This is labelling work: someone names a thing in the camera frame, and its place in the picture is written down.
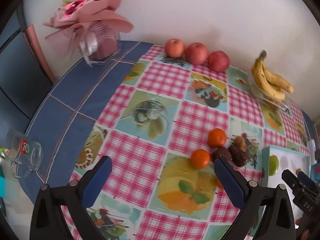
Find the person's right hand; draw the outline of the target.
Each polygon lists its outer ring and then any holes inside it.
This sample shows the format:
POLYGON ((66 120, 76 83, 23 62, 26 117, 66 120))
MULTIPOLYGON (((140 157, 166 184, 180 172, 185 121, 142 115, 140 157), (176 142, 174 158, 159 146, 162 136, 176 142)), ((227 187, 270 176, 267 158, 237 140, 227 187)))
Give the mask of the person's right hand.
MULTIPOLYGON (((297 220, 295 221, 295 224, 296 224, 297 226, 299 226, 301 220, 302 220, 302 217, 300 217, 299 219, 297 219, 297 220)), ((310 230, 309 230, 309 229, 306 229, 306 230, 301 234, 300 239, 301 239, 301 240, 307 240, 309 236, 310 236, 310 230)))

